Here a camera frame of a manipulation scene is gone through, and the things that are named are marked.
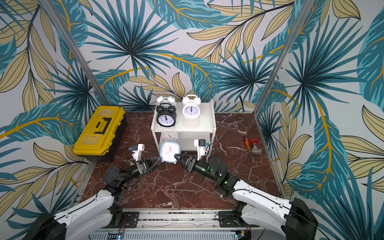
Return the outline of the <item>white square alarm clock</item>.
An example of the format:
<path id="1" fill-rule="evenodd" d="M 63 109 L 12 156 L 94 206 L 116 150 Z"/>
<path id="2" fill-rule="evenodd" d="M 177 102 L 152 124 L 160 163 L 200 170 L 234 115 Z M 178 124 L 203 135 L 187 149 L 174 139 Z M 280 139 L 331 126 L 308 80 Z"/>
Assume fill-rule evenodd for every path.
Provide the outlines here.
<path id="1" fill-rule="evenodd" d="M 179 142 L 179 135 L 178 135 L 178 133 L 174 133 L 174 132 L 162 133 L 161 134 L 161 141 L 162 142 L 178 143 Z"/>

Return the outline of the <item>orange handled screwdriver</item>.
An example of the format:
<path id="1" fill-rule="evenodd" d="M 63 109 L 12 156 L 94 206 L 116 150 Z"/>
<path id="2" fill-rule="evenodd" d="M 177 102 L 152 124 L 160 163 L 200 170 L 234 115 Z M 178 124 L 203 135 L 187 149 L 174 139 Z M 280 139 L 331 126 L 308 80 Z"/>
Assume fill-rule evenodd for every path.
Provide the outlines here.
<path id="1" fill-rule="evenodd" d="M 247 150 L 249 151 L 251 160 L 252 160 L 252 162 L 254 163 L 254 157 L 253 157 L 253 154 L 252 154 L 250 141 L 249 141 L 249 139 L 248 139 L 247 136 L 244 136 L 244 143 L 245 143 L 245 145 L 246 145 Z"/>

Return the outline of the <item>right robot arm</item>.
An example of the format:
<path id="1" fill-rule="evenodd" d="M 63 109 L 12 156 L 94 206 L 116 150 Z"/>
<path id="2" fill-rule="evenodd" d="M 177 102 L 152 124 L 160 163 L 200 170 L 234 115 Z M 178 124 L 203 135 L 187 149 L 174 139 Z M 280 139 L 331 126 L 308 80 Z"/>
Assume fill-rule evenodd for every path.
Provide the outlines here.
<path id="1" fill-rule="evenodd" d="M 233 210 L 236 221 L 272 230 L 287 240 L 315 239 L 319 223 L 304 201 L 278 198 L 251 186 L 229 173 L 219 156 L 206 162 L 193 155 L 176 154 L 175 159 L 187 172 L 213 180 L 220 196 L 238 202 Z"/>

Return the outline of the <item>white two-tier shelf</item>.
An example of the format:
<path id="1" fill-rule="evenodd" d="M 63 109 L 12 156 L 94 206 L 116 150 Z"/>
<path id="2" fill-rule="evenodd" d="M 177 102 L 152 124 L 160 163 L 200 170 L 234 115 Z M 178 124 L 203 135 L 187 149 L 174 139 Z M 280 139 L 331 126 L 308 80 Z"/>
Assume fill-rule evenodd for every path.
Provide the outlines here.
<path id="1" fill-rule="evenodd" d="M 194 140 L 198 139 L 205 139 L 210 145 L 211 151 L 213 149 L 213 143 L 217 130 L 214 102 L 210 101 L 209 103 L 201 103 L 201 114 L 197 119 L 187 119 L 183 116 L 183 104 L 181 102 L 176 102 L 176 109 L 176 124 L 170 128 L 161 127 L 156 120 L 157 112 L 154 113 L 151 131 L 158 151 L 160 152 L 163 144 L 161 141 L 161 134 L 166 132 L 178 133 L 178 144 L 183 152 L 196 153 L 197 148 L 194 146 Z"/>

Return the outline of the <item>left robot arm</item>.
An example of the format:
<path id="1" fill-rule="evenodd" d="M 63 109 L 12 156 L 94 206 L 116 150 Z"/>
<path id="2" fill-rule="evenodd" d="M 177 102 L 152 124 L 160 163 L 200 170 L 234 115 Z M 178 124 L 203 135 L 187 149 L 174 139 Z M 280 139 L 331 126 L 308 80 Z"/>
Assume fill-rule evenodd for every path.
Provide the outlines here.
<path id="1" fill-rule="evenodd" d="M 156 169 L 161 158 L 143 159 L 128 169 L 109 167 L 103 177 L 104 188 L 82 203 L 57 214 L 38 217 L 24 236 L 25 240 L 82 240 L 110 224 L 118 225 L 122 208 L 118 202 L 127 188 L 124 184 Z"/>

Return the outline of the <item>yellow black toolbox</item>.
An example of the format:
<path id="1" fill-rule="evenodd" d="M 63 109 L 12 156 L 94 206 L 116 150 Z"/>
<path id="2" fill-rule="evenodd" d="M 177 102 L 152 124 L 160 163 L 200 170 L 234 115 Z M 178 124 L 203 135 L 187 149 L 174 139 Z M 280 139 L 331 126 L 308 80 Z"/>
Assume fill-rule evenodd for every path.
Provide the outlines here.
<path id="1" fill-rule="evenodd" d="M 112 162 L 128 126 L 125 115 L 120 107 L 98 107 L 75 143 L 74 154 L 90 162 Z"/>

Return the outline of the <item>white metal twin-bell clock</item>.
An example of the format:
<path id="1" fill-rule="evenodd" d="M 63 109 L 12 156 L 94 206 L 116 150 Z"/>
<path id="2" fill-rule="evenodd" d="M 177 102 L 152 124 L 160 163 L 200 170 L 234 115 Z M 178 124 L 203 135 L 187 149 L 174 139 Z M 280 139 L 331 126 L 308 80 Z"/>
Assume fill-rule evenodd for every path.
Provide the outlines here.
<path id="1" fill-rule="evenodd" d="M 168 104 L 174 105 L 176 103 L 176 99 L 173 96 L 168 96 L 168 97 L 159 96 L 157 98 L 157 103 L 159 105 L 163 104 L 163 103 L 168 103 Z"/>

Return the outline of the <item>blue square alarm clock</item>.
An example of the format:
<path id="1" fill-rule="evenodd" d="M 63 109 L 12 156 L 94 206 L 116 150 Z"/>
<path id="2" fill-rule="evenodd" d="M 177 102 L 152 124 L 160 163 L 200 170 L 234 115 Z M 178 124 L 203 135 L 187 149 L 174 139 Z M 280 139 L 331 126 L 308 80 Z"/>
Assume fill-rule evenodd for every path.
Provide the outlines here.
<path id="1" fill-rule="evenodd" d="M 181 153 L 181 147 L 175 142 L 164 142 L 161 146 L 160 157 L 163 163 L 177 163 L 175 155 Z"/>

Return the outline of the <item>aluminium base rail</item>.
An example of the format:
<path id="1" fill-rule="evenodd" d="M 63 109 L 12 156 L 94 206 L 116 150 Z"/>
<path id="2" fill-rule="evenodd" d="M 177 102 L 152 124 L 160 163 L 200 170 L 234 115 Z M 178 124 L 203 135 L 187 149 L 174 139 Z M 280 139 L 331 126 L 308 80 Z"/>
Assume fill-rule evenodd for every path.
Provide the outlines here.
<path id="1" fill-rule="evenodd" d="M 232 210 L 124 209 L 121 223 L 86 240 L 282 240 L 265 227 L 236 224 Z"/>

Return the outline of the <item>white plastic twin-bell clock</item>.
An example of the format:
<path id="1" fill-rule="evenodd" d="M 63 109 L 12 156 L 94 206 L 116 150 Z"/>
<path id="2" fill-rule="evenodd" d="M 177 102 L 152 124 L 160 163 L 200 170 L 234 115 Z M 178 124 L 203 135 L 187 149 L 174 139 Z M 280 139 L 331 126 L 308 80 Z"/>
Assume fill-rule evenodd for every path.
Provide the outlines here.
<path id="1" fill-rule="evenodd" d="M 200 104 L 201 98 L 197 95 L 186 95 L 182 100 L 182 114 L 187 119 L 197 119 L 201 114 Z"/>

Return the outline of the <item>black twin-bell alarm clock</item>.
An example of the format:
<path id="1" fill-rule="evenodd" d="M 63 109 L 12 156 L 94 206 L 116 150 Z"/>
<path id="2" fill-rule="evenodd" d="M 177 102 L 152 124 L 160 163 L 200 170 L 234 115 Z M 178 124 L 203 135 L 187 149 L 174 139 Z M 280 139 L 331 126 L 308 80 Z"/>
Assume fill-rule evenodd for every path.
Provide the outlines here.
<path id="1" fill-rule="evenodd" d="M 176 124 L 177 113 L 176 107 L 170 103 L 160 103 L 156 107 L 157 111 L 157 123 L 161 127 L 170 128 Z"/>

